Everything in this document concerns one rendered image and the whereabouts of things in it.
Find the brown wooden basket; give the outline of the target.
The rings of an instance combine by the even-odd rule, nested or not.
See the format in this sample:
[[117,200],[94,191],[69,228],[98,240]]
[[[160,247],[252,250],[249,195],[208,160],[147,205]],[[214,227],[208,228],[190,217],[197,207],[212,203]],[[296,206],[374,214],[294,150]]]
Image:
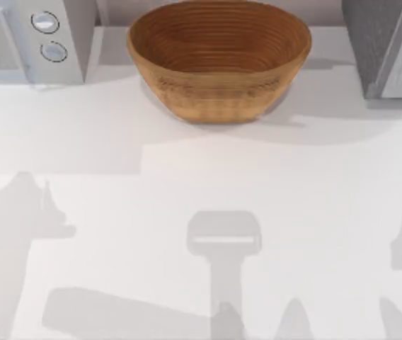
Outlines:
[[247,123],[290,87],[312,46],[302,19],[253,0],[182,0],[127,32],[143,80],[189,123]]

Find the microwave knob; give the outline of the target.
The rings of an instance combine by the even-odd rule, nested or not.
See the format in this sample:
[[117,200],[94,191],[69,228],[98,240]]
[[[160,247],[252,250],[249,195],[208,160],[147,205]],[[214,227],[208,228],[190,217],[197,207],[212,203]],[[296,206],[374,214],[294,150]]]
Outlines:
[[60,63],[68,57],[65,46],[56,41],[50,41],[40,46],[40,54],[49,62]]
[[32,14],[30,22],[42,34],[53,34],[59,30],[59,19],[49,11]]

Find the grey cabinet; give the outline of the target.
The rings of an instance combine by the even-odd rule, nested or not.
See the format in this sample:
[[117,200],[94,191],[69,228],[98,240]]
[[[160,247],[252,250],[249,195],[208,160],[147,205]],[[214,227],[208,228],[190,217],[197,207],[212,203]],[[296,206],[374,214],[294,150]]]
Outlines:
[[402,99],[402,0],[342,0],[366,99]]

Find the pale microwave oven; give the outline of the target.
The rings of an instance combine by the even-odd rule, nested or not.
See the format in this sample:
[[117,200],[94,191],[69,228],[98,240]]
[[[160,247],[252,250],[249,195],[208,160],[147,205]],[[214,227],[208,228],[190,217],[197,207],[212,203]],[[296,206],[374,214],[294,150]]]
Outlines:
[[[59,19],[57,32],[34,29],[30,17],[43,11]],[[96,0],[0,0],[0,84],[83,84],[97,21]],[[67,49],[63,62],[40,54],[41,44],[50,41]]]

